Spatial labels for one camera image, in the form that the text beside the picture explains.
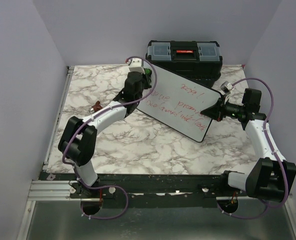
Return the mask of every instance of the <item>red label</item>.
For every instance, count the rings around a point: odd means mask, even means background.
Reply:
[[[193,54],[193,50],[176,50],[176,53],[178,54]]]

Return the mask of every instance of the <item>gray wall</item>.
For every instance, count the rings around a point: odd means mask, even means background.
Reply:
[[[275,106],[270,120],[279,150],[296,163],[296,0],[283,0],[246,65],[247,77],[265,80],[272,88]],[[263,89],[249,81],[251,87]],[[262,110],[270,106],[267,91]],[[296,205],[296,178],[292,188]]]
[[[281,0],[33,0],[68,65],[118,64],[150,40],[220,43],[245,64]]]
[[[0,240],[16,238],[66,74],[33,2],[0,1]]]

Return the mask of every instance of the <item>black toolbox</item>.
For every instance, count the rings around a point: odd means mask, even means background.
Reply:
[[[216,41],[150,41],[146,59],[211,88],[221,76],[223,57]]]

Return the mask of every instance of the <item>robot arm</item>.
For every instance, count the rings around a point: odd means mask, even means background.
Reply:
[[[76,137],[66,153],[66,157],[70,159],[76,172],[88,186],[92,186],[98,179],[91,162],[95,152],[97,135],[114,122],[120,121],[131,114],[139,104],[138,102],[132,102],[141,99],[143,91],[151,88],[152,71],[143,68],[143,63],[140,59],[132,59],[129,63],[129,70],[124,88],[113,101],[105,108],[89,116],[83,118],[71,117],[59,141],[58,149],[64,153],[77,129],[89,119],[93,119],[93,121],[84,126],[81,130],[82,137],[80,139]]]
[[[285,184],[281,167],[274,153],[278,154],[285,170],[288,192],[294,182],[296,165],[287,162],[285,157],[280,154],[271,135],[269,123],[265,124],[266,115],[259,113],[261,91],[247,88],[242,99],[243,105],[237,105],[228,102],[227,99],[233,89],[232,85],[225,82],[221,89],[226,95],[220,98],[216,105],[201,113],[218,122],[225,117],[238,119],[243,130],[250,138],[258,158],[256,165],[249,174],[225,171],[223,173],[225,183],[230,187],[245,191],[251,198],[281,202],[285,195]],[[271,144],[268,143],[265,131]]]

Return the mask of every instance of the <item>white marble surface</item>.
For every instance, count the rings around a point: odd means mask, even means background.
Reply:
[[[61,162],[58,143],[68,119],[87,116],[96,101],[111,102],[122,89],[128,67],[76,66],[52,146],[48,173],[72,173]],[[240,65],[223,66],[221,78],[231,83],[244,78]],[[247,83],[236,86],[231,103],[240,104]],[[92,164],[106,174],[220,174],[224,170],[249,173],[257,161],[241,124],[230,118],[212,121],[204,141],[197,143],[138,110],[106,128],[97,137]]]

